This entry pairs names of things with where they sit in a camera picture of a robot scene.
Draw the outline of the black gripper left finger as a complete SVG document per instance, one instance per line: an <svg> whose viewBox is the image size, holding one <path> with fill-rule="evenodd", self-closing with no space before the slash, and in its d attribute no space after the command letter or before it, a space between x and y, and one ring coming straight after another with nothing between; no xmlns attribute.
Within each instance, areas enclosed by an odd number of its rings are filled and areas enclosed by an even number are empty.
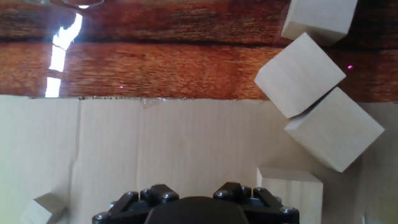
<svg viewBox="0 0 398 224"><path fill-rule="evenodd" d="M140 192L128 191L114 201L108 211L94 215L92 224L145 223L154 207L179 198L179 194L165 184L156 184Z"/></svg>

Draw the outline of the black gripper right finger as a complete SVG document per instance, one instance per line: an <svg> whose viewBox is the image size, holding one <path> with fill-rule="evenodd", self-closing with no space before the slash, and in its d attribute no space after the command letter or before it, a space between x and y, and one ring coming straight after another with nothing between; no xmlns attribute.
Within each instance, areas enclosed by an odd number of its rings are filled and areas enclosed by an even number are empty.
<svg viewBox="0 0 398 224"><path fill-rule="evenodd" d="M237 182L226 182L214 192L213 198L237 205L249 223L300 223L299 210L283 205L264 187L252 189Z"/></svg>

